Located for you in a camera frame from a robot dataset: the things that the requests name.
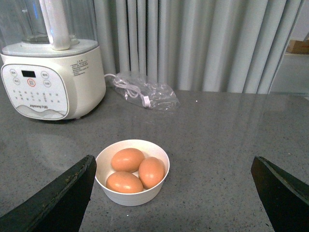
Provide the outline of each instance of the white bowl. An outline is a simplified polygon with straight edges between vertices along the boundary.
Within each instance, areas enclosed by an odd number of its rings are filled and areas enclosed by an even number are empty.
[[[142,151],[145,158],[153,156],[163,161],[165,166],[165,176],[163,180],[156,186],[138,193],[119,193],[112,191],[105,187],[107,178],[115,172],[112,168],[111,160],[116,152],[125,148],[137,148]],[[112,144],[105,148],[96,158],[97,172],[96,181],[101,185],[105,194],[117,204],[125,206],[136,206],[144,204],[154,198],[162,188],[163,182],[169,173],[169,158],[166,152],[158,145],[145,140],[124,140]]]

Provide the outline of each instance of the cardboard box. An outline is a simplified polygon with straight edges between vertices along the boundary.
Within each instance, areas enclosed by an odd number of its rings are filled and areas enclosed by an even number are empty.
[[[286,51],[294,54],[309,54],[309,40],[290,40]]]

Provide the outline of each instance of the white cable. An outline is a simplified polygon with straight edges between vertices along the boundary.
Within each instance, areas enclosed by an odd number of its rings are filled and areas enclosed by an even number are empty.
[[[141,101],[142,101],[142,105],[145,108],[149,108],[150,107],[150,100],[148,96],[144,96],[142,95],[140,88],[138,86],[135,85],[131,85],[128,81],[120,79],[117,75],[114,75],[112,73],[109,74],[105,74],[104,77],[106,76],[113,76],[114,79],[112,80],[112,83],[119,88],[123,88],[126,90],[126,93],[132,97],[132,98],[137,98],[140,95]]]

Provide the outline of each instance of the brand logo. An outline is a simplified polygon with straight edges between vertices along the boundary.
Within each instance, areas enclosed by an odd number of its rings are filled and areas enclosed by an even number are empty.
[[[32,108],[40,108],[40,109],[48,109],[47,105],[30,105],[30,107]]]

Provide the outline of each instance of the button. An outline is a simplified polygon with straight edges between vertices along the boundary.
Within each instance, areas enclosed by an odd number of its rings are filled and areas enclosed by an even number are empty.
[[[27,80],[27,83],[28,83],[28,85],[30,85],[31,87],[35,87],[35,81],[34,80],[32,80],[32,79],[28,79]]]
[[[14,84],[15,84],[15,85],[20,85],[20,81],[19,81],[18,78],[14,77],[14,78],[13,78],[13,81],[14,81]]]
[[[44,80],[43,84],[45,85],[45,87],[48,87],[48,88],[52,85],[52,83],[50,83],[50,81],[48,80]]]
[[[15,69],[10,69],[10,74],[12,76],[17,76],[17,72],[15,71]]]
[[[44,79],[47,79],[47,78],[49,77],[48,72],[42,71],[42,72],[41,72],[41,77],[43,77]]]

